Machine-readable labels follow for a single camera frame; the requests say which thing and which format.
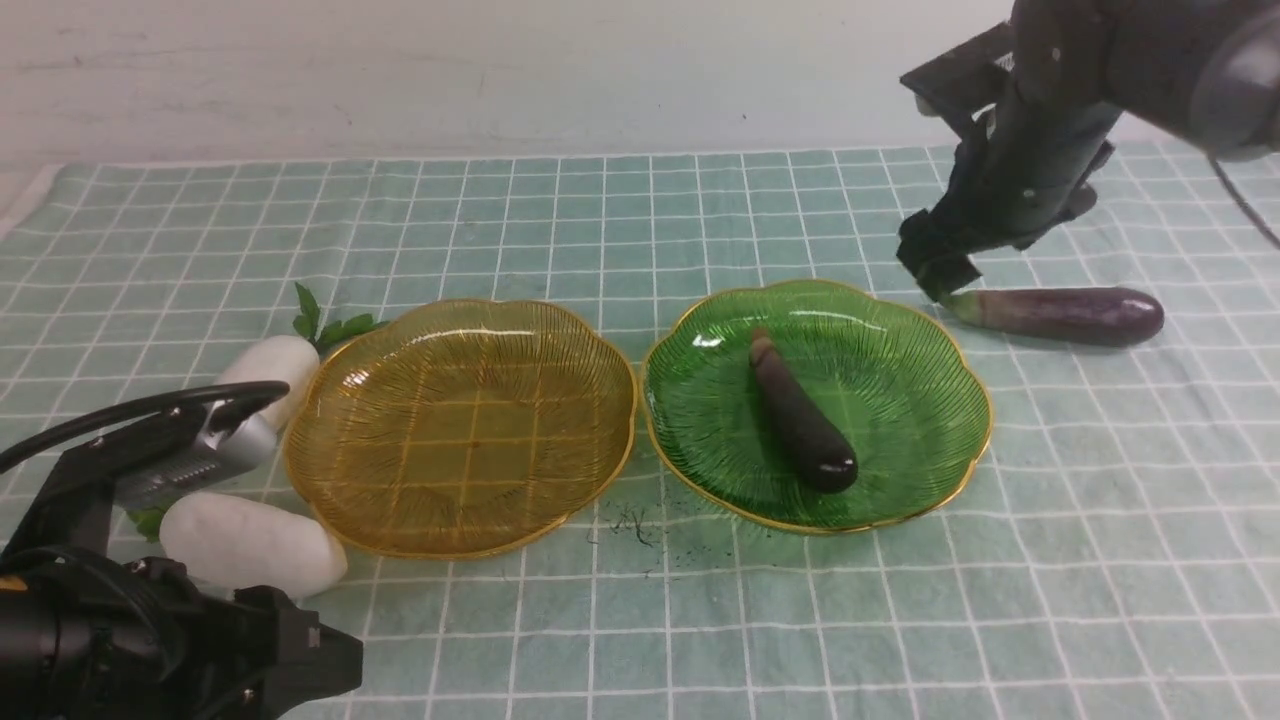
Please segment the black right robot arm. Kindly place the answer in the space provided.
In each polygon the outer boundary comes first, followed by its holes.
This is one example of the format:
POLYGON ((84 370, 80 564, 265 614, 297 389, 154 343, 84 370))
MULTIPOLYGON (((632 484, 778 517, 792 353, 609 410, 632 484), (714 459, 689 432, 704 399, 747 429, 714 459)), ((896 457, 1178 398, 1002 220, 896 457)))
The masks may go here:
POLYGON ((1018 1, 901 83, 959 138, 942 197, 899 229, 899 261, 941 300, 979 278, 972 255, 1029 249, 1096 205, 1123 115, 1216 161, 1275 154, 1279 6, 1018 1))

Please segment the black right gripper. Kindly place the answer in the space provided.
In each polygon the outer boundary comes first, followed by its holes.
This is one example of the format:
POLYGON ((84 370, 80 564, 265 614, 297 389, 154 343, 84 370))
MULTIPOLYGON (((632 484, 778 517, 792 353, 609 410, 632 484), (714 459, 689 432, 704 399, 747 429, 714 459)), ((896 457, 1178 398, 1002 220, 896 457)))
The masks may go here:
POLYGON ((936 302, 982 278, 972 256, 1028 249, 1093 208, 1114 105, 1074 97, 1057 44, 1001 22, 904 73, 919 111, 957 136, 942 197, 899 227, 899 264, 936 302))

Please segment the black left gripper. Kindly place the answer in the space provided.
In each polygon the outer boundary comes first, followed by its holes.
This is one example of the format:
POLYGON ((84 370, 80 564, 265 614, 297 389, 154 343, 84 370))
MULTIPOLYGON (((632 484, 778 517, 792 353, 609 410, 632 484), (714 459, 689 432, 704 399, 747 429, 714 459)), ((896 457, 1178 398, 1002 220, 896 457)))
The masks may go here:
POLYGON ((147 593, 140 659, 120 683, 123 719, 280 719, 364 684, 364 643, 255 585, 198 591, 172 560, 127 565, 147 593))

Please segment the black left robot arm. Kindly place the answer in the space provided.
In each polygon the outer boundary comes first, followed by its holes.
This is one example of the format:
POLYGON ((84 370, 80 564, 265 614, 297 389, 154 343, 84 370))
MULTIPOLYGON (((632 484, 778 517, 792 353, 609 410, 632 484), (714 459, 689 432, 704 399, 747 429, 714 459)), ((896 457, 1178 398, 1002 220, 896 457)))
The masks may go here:
POLYGON ((358 689, 364 643, 273 587, 69 546, 3 560, 5 719, 279 719, 358 689))

